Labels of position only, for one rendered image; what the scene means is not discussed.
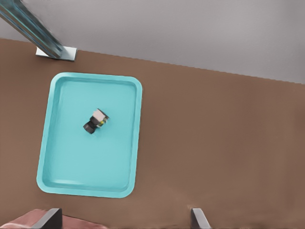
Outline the pale blue-green tray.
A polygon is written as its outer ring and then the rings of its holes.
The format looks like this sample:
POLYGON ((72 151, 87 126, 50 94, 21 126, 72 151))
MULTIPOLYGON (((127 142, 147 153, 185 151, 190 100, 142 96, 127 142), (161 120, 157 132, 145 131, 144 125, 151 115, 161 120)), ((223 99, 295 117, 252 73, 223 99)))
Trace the pale blue-green tray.
POLYGON ((51 81, 36 182, 46 193, 124 198, 135 186, 142 85, 131 76, 59 73, 51 81), (109 119, 83 126, 97 109, 109 119))

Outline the silver frame post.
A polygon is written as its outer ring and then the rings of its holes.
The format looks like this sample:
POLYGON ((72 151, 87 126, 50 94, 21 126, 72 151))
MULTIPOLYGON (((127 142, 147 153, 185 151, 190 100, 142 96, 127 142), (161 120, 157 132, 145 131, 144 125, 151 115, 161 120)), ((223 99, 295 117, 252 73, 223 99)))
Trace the silver frame post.
POLYGON ((0 0, 0 17, 37 47, 37 56, 75 61, 77 48, 63 46, 21 0, 0 0))

